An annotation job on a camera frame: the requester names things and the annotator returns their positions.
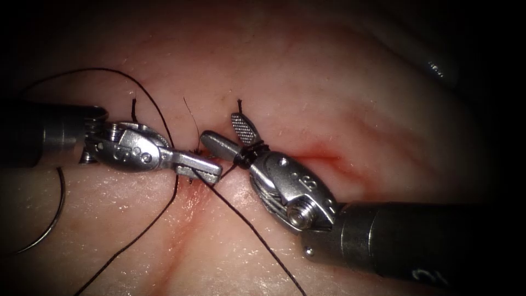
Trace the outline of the left arm needle driver jaw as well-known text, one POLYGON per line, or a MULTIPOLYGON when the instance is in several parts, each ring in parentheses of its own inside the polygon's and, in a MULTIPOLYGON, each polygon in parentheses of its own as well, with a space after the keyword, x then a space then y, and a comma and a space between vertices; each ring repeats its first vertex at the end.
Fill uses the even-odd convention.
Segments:
POLYGON ((175 172, 184 176, 220 176, 222 166, 202 156, 181 150, 170 152, 169 163, 175 172))
POLYGON ((191 179, 202 178, 208 183, 216 184, 219 181, 219 166, 205 166, 204 168, 192 168, 189 166, 175 165, 175 172, 191 179))

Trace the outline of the left arm needle driver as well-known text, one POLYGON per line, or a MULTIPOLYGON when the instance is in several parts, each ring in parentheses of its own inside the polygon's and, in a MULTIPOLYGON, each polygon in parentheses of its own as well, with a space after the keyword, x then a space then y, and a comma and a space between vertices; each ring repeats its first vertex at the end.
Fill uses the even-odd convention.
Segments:
POLYGON ((87 136, 87 153, 97 162, 120 171, 160 169, 162 149, 170 148, 165 137, 135 122, 107 122, 87 136))

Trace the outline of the right arm needle driver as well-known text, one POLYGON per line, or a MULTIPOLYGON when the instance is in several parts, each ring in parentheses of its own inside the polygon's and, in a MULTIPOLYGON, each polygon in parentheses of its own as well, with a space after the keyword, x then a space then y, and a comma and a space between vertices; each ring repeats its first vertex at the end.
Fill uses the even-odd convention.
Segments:
POLYGON ((265 152, 249 167, 250 181, 263 205, 294 234, 330 231, 338 204, 321 178, 294 158, 265 152))

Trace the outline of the right arm needle driver jaw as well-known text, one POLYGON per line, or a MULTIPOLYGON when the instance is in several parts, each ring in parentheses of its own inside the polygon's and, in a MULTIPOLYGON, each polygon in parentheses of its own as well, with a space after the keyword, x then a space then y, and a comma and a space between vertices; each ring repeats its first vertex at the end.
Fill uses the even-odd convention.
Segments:
POLYGON ((232 163, 245 161, 241 146, 217 132, 205 130, 201 133, 200 140, 212 155, 222 160, 232 163))
POLYGON ((243 113, 235 112, 231 114, 232 126, 244 146, 254 145, 261 141, 260 134, 254 123, 243 113))

